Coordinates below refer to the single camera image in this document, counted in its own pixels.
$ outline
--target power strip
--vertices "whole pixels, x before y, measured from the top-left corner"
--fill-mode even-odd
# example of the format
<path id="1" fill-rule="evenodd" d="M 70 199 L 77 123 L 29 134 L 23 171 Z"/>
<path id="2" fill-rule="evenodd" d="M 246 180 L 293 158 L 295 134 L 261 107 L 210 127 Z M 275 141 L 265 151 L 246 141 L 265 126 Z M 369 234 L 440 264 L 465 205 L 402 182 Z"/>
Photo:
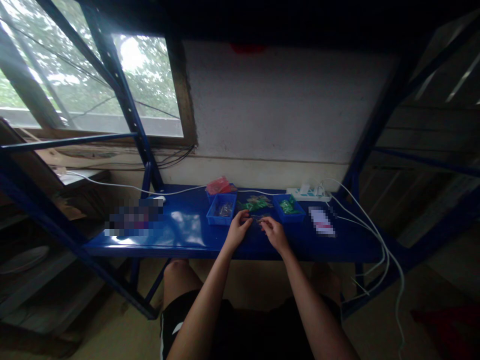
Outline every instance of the power strip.
<path id="1" fill-rule="evenodd" d="M 328 191 L 321 192 L 318 195 L 315 195 L 313 189 L 309 189 L 306 194 L 301 194 L 299 188 L 289 187 L 286 189 L 287 194 L 292 194 L 296 201 L 311 201 L 311 202 L 324 202 L 328 203 L 332 197 L 329 195 Z"/>

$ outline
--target blue shelf surface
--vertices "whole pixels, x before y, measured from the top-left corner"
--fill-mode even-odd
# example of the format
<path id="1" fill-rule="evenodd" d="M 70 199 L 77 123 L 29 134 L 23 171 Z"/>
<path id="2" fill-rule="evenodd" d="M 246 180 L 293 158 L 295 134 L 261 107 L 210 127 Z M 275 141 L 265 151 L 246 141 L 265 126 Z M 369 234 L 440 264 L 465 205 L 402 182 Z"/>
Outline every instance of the blue shelf surface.
<path id="1" fill-rule="evenodd" d="M 164 192 L 174 193 L 191 187 L 166 184 Z M 272 189 L 256 190 L 269 194 L 285 192 Z M 251 195 L 260 194 L 239 192 L 237 199 L 245 203 Z M 333 214 L 349 219 L 352 217 L 335 201 L 331 201 L 329 206 L 323 202 L 302 201 L 299 204 L 306 212 L 303 222 L 283 224 L 290 246 L 299 260 L 362 263 L 375 263 L 380 260 L 382 250 L 379 241 L 360 225 L 336 218 Z M 358 208 L 346 201 L 342 201 L 342 204 L 368 222 Z M 335 229 L 336 237 L 317 235 L 309 215 L 309 207 L 320 207 L 325 211 Z M 83 248 L 93 256 L 103 257 L 214 259 L 224 244 L 229 227 L 209 225 L 206 216 L 209 208 L 210 204 L 203 188 L 166 196 L 162 221 L 152 226 L 157 228 L 153 234 L 149 234 L 149 236 L 106 236 L 102 232 L 86 243 Z M 280 220 L 274 208 L 253 212 L 254 215 L 265 213 L 270 213 L 277 221 Z M 393 238 L 384 233 L 382 236 L 394 255 L 402 257 L 406 254 L 407 249 L 399 245 Z M 267 236 L 261 231 L 260 226 L 255 222 L 248 229 L 245 239 L 233 258 L 242 260 L 281 259 Z"/>

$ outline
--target tree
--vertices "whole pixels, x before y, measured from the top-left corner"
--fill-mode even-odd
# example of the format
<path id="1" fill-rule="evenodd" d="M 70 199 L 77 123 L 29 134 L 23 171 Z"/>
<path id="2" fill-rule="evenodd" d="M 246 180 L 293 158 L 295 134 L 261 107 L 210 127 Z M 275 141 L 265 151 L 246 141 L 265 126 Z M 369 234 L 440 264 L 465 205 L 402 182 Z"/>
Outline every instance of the tree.
<path id="1" fill-rule="evenodd" d="M 0 1 L 12 17 L 15 27 L 103 81 L 92 65 L 35 0 Z M 53 2 L 90 49 L 100 58 L 80 5 L 74 0 L 53 0 Z M 114 96 L 110 87 L 105 87 L 95 79 L 85 75 L 28 37 L 20 36 L 31 48 L 55 92 L 70 113 L 83 113 Z M 159 37 L 125 36 L 121 34 L 114 34 L 113 40 L 117 46 L 118 55 L 133 98 L 179 117 L 165 40 Z M 25 106 L 14 92 L 8 81 L 0 76 L 0 106 L 24 108 Z M 137 104 L 137 108 L 140 116 L 170 117 L 140 104 Z M 112 115 L 122 114 L 116 98 L 106 101 L 93 112 Z"/>

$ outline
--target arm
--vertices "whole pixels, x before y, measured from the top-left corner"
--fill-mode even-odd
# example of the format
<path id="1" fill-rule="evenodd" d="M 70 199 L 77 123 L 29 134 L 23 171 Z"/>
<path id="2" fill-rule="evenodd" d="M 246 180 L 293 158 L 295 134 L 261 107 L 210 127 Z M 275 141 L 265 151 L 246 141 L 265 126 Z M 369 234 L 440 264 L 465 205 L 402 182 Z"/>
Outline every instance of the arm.
<path id="1" fill-rule="evenodd" d="M 271 217 L 264 219 L 261 227 L 285 263 L 296 306 L 315 359 L 359 359 L 328 306 L 307 279 L 290 249 L 282 225 Z"/>
<path id="2" fill-rule="evenodd" d="M 181 326 L 167 360 L 207 359 L 224 294 L 230 260 L 252 223 L 248 210 L 240 211 L 232 220 L 220 254 Z"/>

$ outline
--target red object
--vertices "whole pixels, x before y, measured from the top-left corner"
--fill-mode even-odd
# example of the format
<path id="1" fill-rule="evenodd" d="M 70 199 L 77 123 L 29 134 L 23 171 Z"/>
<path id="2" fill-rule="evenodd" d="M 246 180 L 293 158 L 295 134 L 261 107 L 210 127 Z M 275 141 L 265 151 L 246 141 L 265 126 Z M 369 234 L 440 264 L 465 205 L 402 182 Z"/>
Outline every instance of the red object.
<path id="1" fill-rule="evenodd" d="M 465 323 L 474 328 L 480 328 L 479 305 L 452 307 L 432 312 L 412 310 L 410 314 L 417 323 L 435 328 L 437 339 L 434 340 L 437 340 L 437 348 L 439 351 L 448 352 L 447 359 L 473 360 L 476 358 L 473 346 L 463 339 L 454 323 Z"/>
<path id="2" fill-rule="evenodd" d="M 231 48 L 237 54 L 258 54 L 263 53 L 267 48 L 265 45 L 241 45 L 241 44 L 230 44 Z"/>
<path id="3" fill-rule="evenodd" d="M 212 182 L 209 182 L 206 186 L 206 191 L 210 195 L 229 193 L 231 191 L 230 182 L 225 176 L 221 176 Z"/>

